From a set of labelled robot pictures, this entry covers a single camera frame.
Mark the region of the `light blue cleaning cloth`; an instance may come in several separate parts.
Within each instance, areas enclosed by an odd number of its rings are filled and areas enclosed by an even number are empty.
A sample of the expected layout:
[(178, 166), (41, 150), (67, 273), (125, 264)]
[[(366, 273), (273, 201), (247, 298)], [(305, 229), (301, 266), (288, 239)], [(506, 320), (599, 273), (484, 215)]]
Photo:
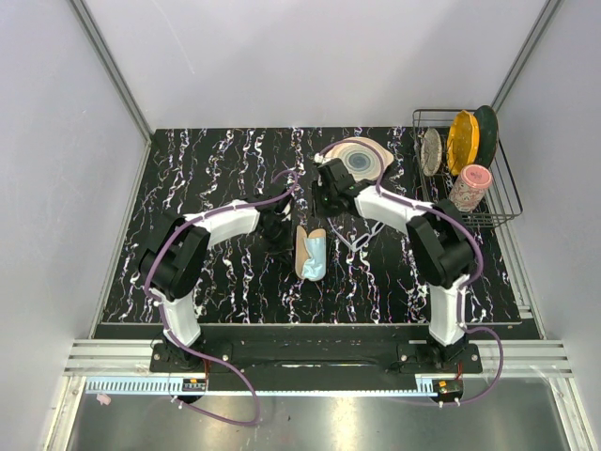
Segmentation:
[(303, 240), (307, 258), (301, 265), (301, 276), (309, 281), (317, 282), (326, 274), (327, 241), (325, 236), (309, 237)]

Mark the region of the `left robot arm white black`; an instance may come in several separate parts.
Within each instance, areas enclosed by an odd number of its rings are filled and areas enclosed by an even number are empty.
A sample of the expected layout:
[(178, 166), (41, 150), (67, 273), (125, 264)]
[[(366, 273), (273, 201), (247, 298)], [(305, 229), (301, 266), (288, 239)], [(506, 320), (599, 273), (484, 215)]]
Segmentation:
[(162, 309), (163, 334), (174, 346), (170, 361), (184, 372), (198, 368), (203, 350), (194, 342), (201, 330), (193, 289), (208, 250), (241, 235), (256, 234), (273, 255), (289, 257), (292, 244), (292, 194), (234, 200), (215, 210), (169, 216), (154, 230), (138, 264), (144, 291)]

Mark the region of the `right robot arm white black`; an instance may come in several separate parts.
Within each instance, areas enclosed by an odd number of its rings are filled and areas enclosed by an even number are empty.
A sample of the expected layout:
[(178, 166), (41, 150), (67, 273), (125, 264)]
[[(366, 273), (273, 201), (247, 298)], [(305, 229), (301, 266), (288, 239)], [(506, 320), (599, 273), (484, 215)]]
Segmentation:
[(438, 372), (457, 365), (467, 346), (465, 297), (484, 258), (453, 202), (436, 204), (394, 194), (372, 180), (355, 180), (342, 160), (316, 157), (313, 213), (373, 220), (406, 235), (418, 274), (430, 293), (426, 361)]

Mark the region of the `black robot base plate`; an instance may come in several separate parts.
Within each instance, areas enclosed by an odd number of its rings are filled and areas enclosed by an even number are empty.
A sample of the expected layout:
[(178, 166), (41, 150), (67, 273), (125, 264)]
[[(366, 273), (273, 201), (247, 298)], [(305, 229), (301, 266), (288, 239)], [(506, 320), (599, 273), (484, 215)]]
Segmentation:
[(241, 381), (233, 365), (257, 392), (400, 391), (415, 388), (421, 375), (483, 372), (475, 344), (461, 339), (441, 350), (424, 325), (206, 325), (192, 348), (214, 362), (163, 339), (152, 347), (151, 371), (206, 369), (210, 390), (234, 390)]

